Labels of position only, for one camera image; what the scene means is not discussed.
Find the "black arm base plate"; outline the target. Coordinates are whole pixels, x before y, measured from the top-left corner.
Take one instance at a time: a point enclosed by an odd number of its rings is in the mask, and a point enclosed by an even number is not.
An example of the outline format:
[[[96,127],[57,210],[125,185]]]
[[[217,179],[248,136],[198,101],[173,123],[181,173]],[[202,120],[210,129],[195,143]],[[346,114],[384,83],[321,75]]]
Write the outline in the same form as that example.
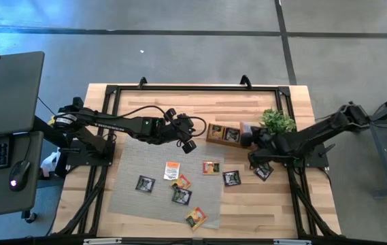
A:
[[[70,147],[59,151],[67,156],[67,165],[109,167],[113,163],[115,141],[104,140],[102,149],[85,144],[79,140],[72,141]]]
[[[330,151],[335,144],[325,146],[324,144],[317,145],[311,152],[307,153],[303,158],[296,158],[287,163],[287,166],[294,167],[313,167],[325,168],[329,166],[327,160],[327,152]]]

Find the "white frame bracket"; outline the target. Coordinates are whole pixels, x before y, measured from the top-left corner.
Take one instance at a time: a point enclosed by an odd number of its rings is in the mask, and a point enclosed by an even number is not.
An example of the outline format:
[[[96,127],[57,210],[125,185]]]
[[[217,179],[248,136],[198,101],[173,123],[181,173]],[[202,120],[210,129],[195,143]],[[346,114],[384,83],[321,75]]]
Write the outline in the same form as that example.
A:
[[[310,240],[275,239],[273,245],[312,245]]]
[[[82,245],[114,245],[121,243],[122,238],[89,238],[84,239]]]

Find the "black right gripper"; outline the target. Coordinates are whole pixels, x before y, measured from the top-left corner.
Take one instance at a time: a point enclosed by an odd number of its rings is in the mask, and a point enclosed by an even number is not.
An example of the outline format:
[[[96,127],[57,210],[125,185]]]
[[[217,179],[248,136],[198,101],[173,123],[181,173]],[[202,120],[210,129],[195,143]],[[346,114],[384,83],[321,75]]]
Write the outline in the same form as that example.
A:
[[[241,145],[251,149],[248,160],[252,169],[264,167],[271,161],[279,162],[277,150],[273,146],[273,136],[266,128],[244,122],[240,126]]]

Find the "grey two-tier desk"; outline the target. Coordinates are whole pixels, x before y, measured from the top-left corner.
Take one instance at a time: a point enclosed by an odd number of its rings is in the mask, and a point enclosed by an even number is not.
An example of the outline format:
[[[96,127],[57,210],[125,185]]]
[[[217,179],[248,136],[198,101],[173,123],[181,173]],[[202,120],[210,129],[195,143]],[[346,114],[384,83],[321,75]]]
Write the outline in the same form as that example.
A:
[[[10,138],[10,166],[0,169],[0,215],[31,210],[35,204],[44,135],[31,132],[45,54],[42,51],[7,54],[0,58],[0,137]],[[9,188],[12,166],[31,163],[26,186]]]

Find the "black computer mouse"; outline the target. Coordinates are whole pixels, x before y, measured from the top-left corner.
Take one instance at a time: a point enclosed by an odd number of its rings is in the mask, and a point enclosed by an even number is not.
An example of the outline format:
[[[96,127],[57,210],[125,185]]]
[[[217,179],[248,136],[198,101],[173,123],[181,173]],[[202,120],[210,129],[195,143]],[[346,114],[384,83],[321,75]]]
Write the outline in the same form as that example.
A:
[[[21,191],[27,184],[31,163],[22,160],[15,163],[9,175],[9,188],[11,191]]]

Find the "white orange tea packet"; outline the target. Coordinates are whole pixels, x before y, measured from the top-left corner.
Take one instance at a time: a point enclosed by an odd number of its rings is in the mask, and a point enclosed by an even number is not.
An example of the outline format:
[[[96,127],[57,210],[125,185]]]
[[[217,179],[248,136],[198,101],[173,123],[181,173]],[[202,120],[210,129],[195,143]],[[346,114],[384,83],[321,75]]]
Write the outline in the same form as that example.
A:
[[[180,163],[166,162],[164,176],[165,180],[177,180],[180,175]]]

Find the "black desk leg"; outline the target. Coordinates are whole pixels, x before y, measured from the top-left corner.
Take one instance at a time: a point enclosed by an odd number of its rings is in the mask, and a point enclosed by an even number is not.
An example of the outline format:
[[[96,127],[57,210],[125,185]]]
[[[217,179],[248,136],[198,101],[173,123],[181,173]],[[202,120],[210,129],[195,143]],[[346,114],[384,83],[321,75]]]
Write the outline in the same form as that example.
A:
[[[76,121],[76,116],[73,114],[83,108],[83,105],[84,102],[80,97],[74,97],[71,105],[59,108],[58,112],[53,115],[61,117],[56,127],[49,126],[47,122],[35,116],[31,132],[40,131],[45,140],[59,148],[68,148],[71,140],[67,136],[72,134],[73,122]]]

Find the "green artificial plant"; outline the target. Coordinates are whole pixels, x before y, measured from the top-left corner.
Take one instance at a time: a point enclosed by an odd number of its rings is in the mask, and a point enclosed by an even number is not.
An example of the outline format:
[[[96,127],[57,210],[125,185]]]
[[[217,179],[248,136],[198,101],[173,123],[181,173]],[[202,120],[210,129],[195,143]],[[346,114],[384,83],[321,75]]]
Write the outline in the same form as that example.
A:
[[[291,117],[273,109],[266,109],[263,112],[260,125],[272,134],[288,133],[296,129],[296,123]]]

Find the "brown wooden compartment tray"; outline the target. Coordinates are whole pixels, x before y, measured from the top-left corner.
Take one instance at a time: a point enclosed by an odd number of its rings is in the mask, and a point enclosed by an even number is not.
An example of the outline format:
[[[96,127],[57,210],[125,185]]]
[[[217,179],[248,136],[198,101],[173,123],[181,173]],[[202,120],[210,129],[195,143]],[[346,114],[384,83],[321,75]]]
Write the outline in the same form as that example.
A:
[[[215,124],[209,124],[208,125],[208,128],[207,128],[207,134],[208,134],[208,131],[209,131],[209,126],[210,125],[215,125]],[[240,139],[239,139],[239,142],[228,142],[224,139],[222,140],[211,140],[208,138],[208,136],[206,135],[206,141],[207,142],[211,142],[211,143],[215,143],[215,144],[222,144],[222,145],[225,145],[225,146],[233,146],[233,147],[238,147],[238,148],[243,148],[243,146],[241,145],[241,130],[240,130]]]

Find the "grey woven placemat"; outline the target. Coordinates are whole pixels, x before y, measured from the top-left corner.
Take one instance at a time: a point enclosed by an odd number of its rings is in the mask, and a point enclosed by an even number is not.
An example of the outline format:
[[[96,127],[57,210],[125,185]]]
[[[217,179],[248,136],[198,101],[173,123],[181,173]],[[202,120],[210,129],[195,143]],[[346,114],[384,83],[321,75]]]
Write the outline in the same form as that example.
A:
[[[156,146],[128,138],[120,158],[109,211],[184,223],[184,217],[193,208],[200,207],[208,215],[203,226],[219,228],[222,174],[204,175],[203,162],[219,161],[222,167],[225,152],[222,146],[205,144],[186,154],[174,142]],[[191,181],[188,190],[192,191],[192,196],[188,206],[171,200],[174,189],[171,181],[163,178],[166,162],[180,163],[180,173]],[[151,193],[135,189],[140,176],[155,179]]]

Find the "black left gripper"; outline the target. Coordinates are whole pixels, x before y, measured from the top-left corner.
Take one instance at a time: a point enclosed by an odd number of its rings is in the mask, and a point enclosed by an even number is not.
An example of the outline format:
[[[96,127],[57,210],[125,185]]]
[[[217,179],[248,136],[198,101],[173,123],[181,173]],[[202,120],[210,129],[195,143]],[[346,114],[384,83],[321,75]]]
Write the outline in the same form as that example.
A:
[[[186,114],[176,114],[173,108],[170,108],[165,113],[165,120],[169,123],[164,126],[164,143],[177,142],[177,146],[188,154],[197,146],[192,141],[192,133],[194,123]]]

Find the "yellow orange tea packet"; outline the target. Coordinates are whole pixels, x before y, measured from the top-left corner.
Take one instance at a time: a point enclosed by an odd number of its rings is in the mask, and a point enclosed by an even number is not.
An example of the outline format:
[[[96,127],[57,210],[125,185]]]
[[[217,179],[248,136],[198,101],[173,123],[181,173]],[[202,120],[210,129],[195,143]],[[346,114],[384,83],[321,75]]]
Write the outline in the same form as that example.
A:
[[[217,175],[220,173],[219,161],[204,161],[203,162],[203,174],[204,175]]]
[[[200,207],[193,208],[185,217],[186,224],[192,231],[199,228],[206,220],[208,215]]]
[[[211,140],[222,140],[224,137],[224,126],[210,125],[207,136]]]
[[[171,187],[179,187],[181,189],[188,189],[191,185],[191,181],[184,175],[180,174],[177,180],[173,180]]]

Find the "white plastic object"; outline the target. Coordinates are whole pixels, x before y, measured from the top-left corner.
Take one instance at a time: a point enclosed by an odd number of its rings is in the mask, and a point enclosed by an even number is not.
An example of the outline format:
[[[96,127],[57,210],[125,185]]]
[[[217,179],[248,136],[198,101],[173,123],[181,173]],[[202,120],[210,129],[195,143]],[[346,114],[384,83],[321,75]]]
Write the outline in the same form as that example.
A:
[[[50,156],[46,157],[40,165],[43,177],[49,178],[50,172],[54,172],[60,159],[61,153],[59,151],[52,152]]]

